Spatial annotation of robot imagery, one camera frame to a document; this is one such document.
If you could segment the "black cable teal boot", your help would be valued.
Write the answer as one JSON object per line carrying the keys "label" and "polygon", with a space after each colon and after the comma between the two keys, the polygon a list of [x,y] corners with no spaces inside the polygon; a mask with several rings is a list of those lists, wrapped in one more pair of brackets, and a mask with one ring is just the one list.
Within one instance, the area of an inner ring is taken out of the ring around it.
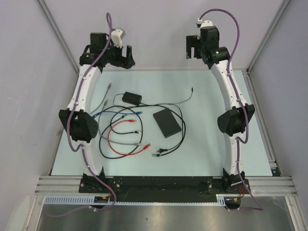
{"label": "black cable teal boot", "polygon": [[113,124],[115,124],[116,122],[119,122],[120,120],[122,120],[122,119],[124,119],[124,118],[126,118],[126,115],[122,115],[122,116],[120,116],[119,118],[117,118],[116,120],[110,121],[110,130],[113,129]]}

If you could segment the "black network switch box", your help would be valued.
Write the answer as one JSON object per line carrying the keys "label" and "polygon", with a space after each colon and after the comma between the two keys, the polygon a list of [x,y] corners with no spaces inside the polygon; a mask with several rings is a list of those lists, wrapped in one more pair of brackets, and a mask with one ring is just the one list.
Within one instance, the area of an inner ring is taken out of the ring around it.
{"label": "black network switch box", "polygon": [[169,108],[154,113],[153,117],[165,138],[182,131],[180,125]]}

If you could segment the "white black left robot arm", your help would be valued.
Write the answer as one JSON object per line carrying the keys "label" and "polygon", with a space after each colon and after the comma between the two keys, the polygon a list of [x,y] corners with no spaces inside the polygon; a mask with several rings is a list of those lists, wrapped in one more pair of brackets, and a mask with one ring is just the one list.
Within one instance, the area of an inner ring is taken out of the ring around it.
{"label": "white black left robot arm", "polygon": [[103,166],[93,154],[92,141],[98,134],[98,122],[90,114],[90,104],[98,78],[107,64],[130,69],[135,65],[132,47],[127,46],[126,55],[122,54],[123,29],[113,29],[111,34],[91,33],[90,44],[79,58],[77,86],[66,109],[59,111],[59,119],[66,131],[70,149],[81,151],[85,173],[95,175],[89,186],[95,192],[106,188],[106,180],[98,175]]}

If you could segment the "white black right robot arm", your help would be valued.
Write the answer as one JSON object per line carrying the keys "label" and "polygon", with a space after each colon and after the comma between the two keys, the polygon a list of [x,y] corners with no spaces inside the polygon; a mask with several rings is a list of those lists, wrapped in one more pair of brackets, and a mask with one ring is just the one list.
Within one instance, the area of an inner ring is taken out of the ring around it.
{"label": "white black right robot arm", "polygon": [[197,27],[197,35],[186,37],[186,57],[203,60],[214,75],[222,93],[225,113],[217,118],[226,147],[222,188],[227,193],[233,193],[245,178],[240,147],[241,143],[247,142],[249,122],[255,113],[255,107],[247,103],[238,89],[231,69],[231,56],[226,47],[219,45],[217,27],[212,25],[211,21],[202,21]]}

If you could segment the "black power adapter brick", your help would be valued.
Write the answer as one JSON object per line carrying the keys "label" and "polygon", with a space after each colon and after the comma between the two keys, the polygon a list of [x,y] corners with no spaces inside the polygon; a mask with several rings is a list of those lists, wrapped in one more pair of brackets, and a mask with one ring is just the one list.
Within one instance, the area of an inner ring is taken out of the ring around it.
{"label": "black power adapter brick", "polygon": [[131,93],[131,92],[127,92],[126,91],[123,94],[122,101],[124,103],[128,103],[128,104],[132,104],[132,105],[138,106],[141,103],[141,101],[142,101],[142,96],[138,95],[138,94],[135,94],[135,93]]}

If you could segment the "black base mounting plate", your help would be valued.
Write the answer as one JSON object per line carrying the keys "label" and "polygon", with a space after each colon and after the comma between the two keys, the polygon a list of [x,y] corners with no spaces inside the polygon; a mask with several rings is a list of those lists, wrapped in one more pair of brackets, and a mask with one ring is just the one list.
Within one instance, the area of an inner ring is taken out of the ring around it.
{"label": "black base mounting plate", "polygon": [[199,190],[210,194],[237,194],[239,192],[248,193],[250,189],[247,179],[241,181],[239,176],[230,179],[223,177],[159,177],[159,176],[113,176],[107,177],[104,173],[98,176],[83,174],[80,180],[80,193],[104,193],[108,192],[109,186],[116,194],[124,193],[130,189],[150,189],[150,190]]}

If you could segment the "left aluminium corner post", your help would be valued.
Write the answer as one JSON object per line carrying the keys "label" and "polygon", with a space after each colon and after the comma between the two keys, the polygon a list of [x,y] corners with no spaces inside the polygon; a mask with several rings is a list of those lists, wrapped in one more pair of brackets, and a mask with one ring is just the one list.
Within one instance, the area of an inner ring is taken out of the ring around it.
{"label": "left aluminium corner post", "polygon": [[58,41],[62,51],[64,52],[66,58],[68,59],[70,65],[72,66],[74,72],[76,74],[79,73],[79,68],[78,68],[78,64],[75,61],[68,45],[67,42],[64,38],[64,36],[62,35],[47,3],[45,0],[35,0],[36,4],[38,5],[38,8],[40,9],[40,11],[42,12],[43,17],[45,18],[47,24],[49,25],[52,33],[54,34],[56,40]]}

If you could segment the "aluminium corner post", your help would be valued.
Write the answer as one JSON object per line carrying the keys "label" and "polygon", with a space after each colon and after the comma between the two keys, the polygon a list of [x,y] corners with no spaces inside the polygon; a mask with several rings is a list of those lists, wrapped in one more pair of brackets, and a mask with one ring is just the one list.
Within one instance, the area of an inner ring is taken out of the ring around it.
{"label": "aluminium corner post", "polygon": [[64,38],[64,36],[62,35],[47,3],[45,0],[35,0],[36,4],[38,5],[38,8],[40,9],[40,11],[42,12],[43,17],[45,18],[47,24],[49,25],[52,33],[54,34],[56,40],[58,41],[62,51],[64,52],[66,58],[68,59],[70,65],[72,66],[74,72],[76,74],[79,73],[79,68],[78,68],[78,64],[75,61],[68,45],[67,42]]}
{"label": "aluminium corner post", "polygon": [[257,51],[255,52],[252,60],[250,61],[248,67],[246,68],[246,72],[247,73],[251,73],[251,71],[253,70],[256,62],[258,61],[259,57],[261,56],[265,46],[267,45],[267,43],[269,42],[272,34],[274,33],[276,27],[278,26],[280,20],[282,19],[282,17],[284,16],[284,13],[286,12],[287,8],[289,7],[290,3],[292,1],[291,0],[283,0],[277,10],[277,12],[274,15],[273,20],[271,21],[260,45],[258,46]]}

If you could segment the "right aluminium corner post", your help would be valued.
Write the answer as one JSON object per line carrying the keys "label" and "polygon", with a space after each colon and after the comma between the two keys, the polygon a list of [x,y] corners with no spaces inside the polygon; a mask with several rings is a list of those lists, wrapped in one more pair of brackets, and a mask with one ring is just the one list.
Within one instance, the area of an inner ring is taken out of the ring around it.
{"label": "right aluminium corner post", "polygon": [[250,61],[248,67],[246,68],[246,72],[247,73],[251,73],[251,71],[253,70],[256,62],[258,61],[259,57],[261,56],[265,46],[267,45],[267,43],[269,42],[272,34],[274,33],[276,27],[278,26],[280,20],[282,19],[282,17],[284,16],[284,13],[286,12],[287,8],[289,7],[290,3],[292,1],[291,0],[283,0],[277,10],[277,12],[274,15],[273,20],[271,21],[260,45],[258,46],[257,51],[255,52],[252,60]]}

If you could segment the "right aluminium side rail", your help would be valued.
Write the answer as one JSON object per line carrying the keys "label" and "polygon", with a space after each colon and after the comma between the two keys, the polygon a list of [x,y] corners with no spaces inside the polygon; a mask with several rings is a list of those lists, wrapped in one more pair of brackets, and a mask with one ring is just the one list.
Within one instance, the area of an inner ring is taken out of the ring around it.
{"label": "right aluminium side rail", "polygon": [[252,104],[255,106],[256,109],[256,118],[257,118],[257,124],[260,130],[260,135],[263,141],[263,145],[265,147],[265,151],[268,157],[268,161],[269,161],[269,166],[272,172],[272,176],[273,177],[281,177],[281,171],[279,168],[279,164],[277,162],[276,159],[276,154],[271,142],[271,139],[269,137],[269,132],[264,120],[264,116],[262,114],[261,111],[261,107],[259,104],[259,101],[257,99],[257,94],[255,92],[251,77],[250,77],[250,73],[247,70],[243,70],[242,71],[243,77],[244,77],[244,81],[247,87],[247,91],[249,94],[249,97],[251,99]]}

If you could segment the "aluminium front frame rail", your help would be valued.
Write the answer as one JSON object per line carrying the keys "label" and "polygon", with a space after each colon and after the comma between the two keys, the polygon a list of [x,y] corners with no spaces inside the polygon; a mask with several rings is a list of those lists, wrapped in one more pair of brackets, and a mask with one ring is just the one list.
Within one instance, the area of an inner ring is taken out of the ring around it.
{"label": "aluminium front frame rail", "polygon": [[[246,177],[255,196],[297,196],[291,177]],[[81,176],[41,176],[35,194],[76,195]]]}

